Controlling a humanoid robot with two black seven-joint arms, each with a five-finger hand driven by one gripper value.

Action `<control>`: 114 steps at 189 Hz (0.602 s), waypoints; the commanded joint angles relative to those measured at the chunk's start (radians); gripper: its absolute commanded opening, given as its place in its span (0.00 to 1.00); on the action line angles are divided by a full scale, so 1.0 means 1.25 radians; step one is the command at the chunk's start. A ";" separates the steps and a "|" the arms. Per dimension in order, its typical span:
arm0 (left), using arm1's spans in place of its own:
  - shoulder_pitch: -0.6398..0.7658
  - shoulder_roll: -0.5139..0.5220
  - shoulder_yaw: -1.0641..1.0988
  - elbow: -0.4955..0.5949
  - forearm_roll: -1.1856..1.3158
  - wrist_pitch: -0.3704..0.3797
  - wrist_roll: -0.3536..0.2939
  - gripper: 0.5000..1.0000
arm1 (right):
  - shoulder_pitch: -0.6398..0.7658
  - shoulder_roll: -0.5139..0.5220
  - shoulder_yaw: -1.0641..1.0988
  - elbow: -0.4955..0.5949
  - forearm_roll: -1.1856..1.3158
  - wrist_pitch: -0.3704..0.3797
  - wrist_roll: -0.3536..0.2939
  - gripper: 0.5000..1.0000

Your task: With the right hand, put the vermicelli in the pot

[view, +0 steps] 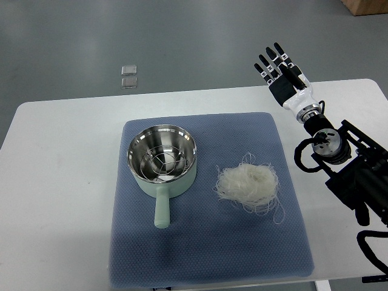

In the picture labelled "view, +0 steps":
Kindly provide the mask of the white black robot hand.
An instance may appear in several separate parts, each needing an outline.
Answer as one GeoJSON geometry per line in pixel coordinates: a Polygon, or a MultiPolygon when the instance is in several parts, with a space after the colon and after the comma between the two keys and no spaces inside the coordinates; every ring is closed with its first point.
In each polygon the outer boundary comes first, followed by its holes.
{"type": "Polygon", "coordinates": [[[266,56],[260,54],[260,63],[254,68],[269,86],[276,102],[304,123],[313,115],[323,112],[323,106],[314,99],[313,88],[302,70],[276,42],[266,47],[266,56]]]}

